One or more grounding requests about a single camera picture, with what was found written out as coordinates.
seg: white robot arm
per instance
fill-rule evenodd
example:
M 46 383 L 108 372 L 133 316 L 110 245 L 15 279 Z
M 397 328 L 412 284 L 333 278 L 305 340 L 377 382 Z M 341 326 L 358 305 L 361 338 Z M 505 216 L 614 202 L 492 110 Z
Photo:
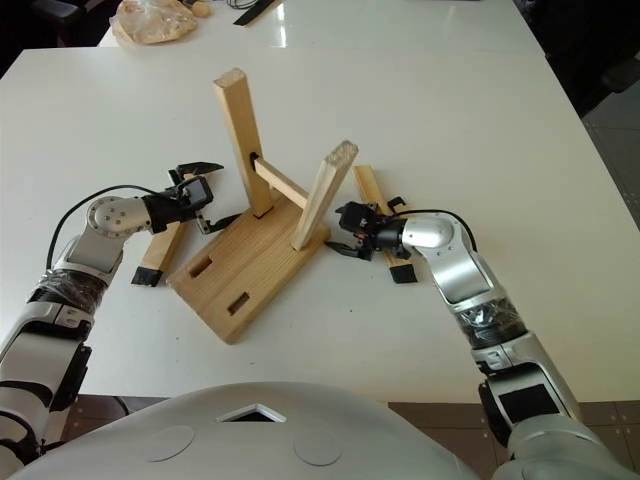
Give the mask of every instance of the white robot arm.
M 196 176 L 157 194 L 89 206 L 84 232 L 42 277 L 0 350 L 0 478 L 43 453 L 49 412 L 75 399 L 91 354 L 84 341 L 127 239 L 195 218 L 212 200 Z

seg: floor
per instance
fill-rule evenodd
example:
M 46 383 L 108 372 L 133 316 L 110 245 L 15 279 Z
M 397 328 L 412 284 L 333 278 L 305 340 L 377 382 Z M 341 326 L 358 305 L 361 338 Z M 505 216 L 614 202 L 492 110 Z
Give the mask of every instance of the floor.
M 162 398 L 121 397 L 130 412 Z M 69 411 L 62 440 L 73 440 L 125 416 L 114 397 L 80 395 Z M 506 450 L 491 435 L 480 405 L 390 403 L 389 408 L 455 453 L 483 479 L 506 460 Z M 618 461 L 640 473 L 640 401 L 583 403 L 585 423 Z
M 583 123 L 640 227 L 640 82 L 609 95 Z

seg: black cable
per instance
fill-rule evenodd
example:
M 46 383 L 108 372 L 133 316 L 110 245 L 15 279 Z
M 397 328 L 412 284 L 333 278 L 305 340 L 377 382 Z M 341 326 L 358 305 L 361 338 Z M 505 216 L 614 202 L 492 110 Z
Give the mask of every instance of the black cable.
M 47 452 L 53 450 L 54 448 L 61 447 L 65 443 L 67 443 L 66 440 L 60 440 L 58 442 L 47 443 L 46 445 L 42 445 L 42 452 L 43 453 L 47 453 Z
M 424 209 L 424 210 L 405 210 L 404 212 L 394 213 L 393 215 L 388 217 L 388 220 L 396 217 L 401 217 L 403 215 L 411 215 L 413 213 L 446 213 L 447 215 L 451 215 L 453 218 L 458 220 L 460 222 L 460 225 L 462 225 L 464 229 L 467 231 L 467 234 L 469 235 L 469 240 L 471 240 L 471 248 L 473 249 L 473 251 L 474 252 L 478 251 L 478 247 L 476 245 L 476 239 L 473 236 L 473 232 L 471 231 L 471 228 L 469 227 L 469 225 L 467 225 L 467 222 L 465 222 L 459 215 L 453 212 L 450 212 L 449 210 L 439 210 L 439 209 L 433 209 L 433 208 Z
M 118 404 L 122 407 L 122 410 L 124 411 L 124 416 L 127 417 L 129 415 L 131 415 L 131 410 L 129 410 L 129 407 L 127 406 L 127 402 L 125 402 L 122 397 L 118 397 L 117 395 L 113 396 L 113 399 L 118 402 Z
M 141 190 L 141 191 L 149 193 L 151 195 L 156 195 L 156 192 L 154 192 L 153 190 L 149 190 L 148 188 L 140 187 L 139 185 L 114 185 L 113 187 L 103 188 L 102 190 L 100 190 L 100 191 L 98 191 L 96 193 L 93 193 L 93 194 L 89 195 L 88 197 L 80 200 L 73 207 L 71 207 L 69 210 L 67 210 L 67 213 L 65 213 L 62 216 L 62 218 L 58 222 L 58 225 L 56 226 L 56 229 L 53 231 L 53 236 L 51 237 L 51 243 L 49 244 L 49 252 L 47 253 L 47 263 L 45 265 L 47 270 L 51 269 L 51 261 L 53 260 L 53 251 L 56 248 L 56 243 L 58 241 L 58 235 L 60 235 L 60 230 L 62 230 L 62 226 L 64 225 L 64 222 L 67 221 L 67 218 L 69 218 L 73 212 L 75 212 L 78 208 L 80 208 L 82 205 L 87 203 L 89 200 L 93 200 L 94 198 L 102 195 L 103 193 L 111 192 L 112 190 L 120 190 L 122 188 L 130 188 L 132 190 Z
M 245 0 L 244 2 L 241 0 L 226 0 L 226 3 L 234 10 L 247 10 L 258 3 L 258 0 Z

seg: white tabletop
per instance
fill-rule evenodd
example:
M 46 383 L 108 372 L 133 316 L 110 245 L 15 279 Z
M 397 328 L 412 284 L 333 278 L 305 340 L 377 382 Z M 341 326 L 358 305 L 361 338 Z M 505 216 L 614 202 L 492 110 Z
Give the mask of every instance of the white tabletop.
M 248 27 L 233 25 L 242 11 L 211 3 L 213 15 L 180 43 L 210 49 L 327 47 L 402 50 L 542 49 L 512 0 L 284 0 Z M 100 46 L 118 45 L 111 30 Z
M 58 218 L 88 193 L 161 188 L 177 163 L 214 161 L 227 168 L 213 220 L 246 207 L 211 85 L 238 66 L 269 162 L 308 188 L 327 152 L 357 143 L 356 163 L 372 164 L 388 195 L 468 221 L 579 400 L 640 397 L 640 235 L 539 55 L 172 48 L 25 51 L 0 82 L 5 326 L 42 272 Z M 350 175 L 333 207 L 357 198 Z M 326 221 L 344 240 L 337 216 Z M 82 226 L 72 217 L 62 243 Z M 207 241 L 194 231 L 177 263 Z M 277 379 L 382 400 L 477 401 L 481 377 L 424 266 L 421 283 L 394 285 L 382 258 L 325 249 L 227 346 L 169 288 L 129 284 L 148 242 L 127 244 L 96 314 L 83 392 L 172 396 Z

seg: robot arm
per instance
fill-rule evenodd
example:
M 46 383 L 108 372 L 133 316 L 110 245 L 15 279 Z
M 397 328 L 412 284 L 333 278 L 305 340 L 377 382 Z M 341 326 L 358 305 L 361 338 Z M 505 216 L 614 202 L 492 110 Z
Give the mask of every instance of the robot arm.
M 154 195 L 89 206 L 84 232 L 42 277 L 0 351 L 0 478 L 41 455 L 49 412 L 76 397 L 91 354 L 84 341 L 127 239 L 193 219 L 212 200 L 196 176 Z
M 433 211 L 402 219 L 355 202 L 339 210 L 340 227 L 359 239 L 358 255 L 388 250 L 422 255 L 449 311 L 471 345 L 486 380 L 479 393 L 493 433 L 506 446 L 523 420 L 560 414 L 580 420 L 578 403 L 536 335 L 528 331 L 504 288 L 475 249 L 464 221 Z

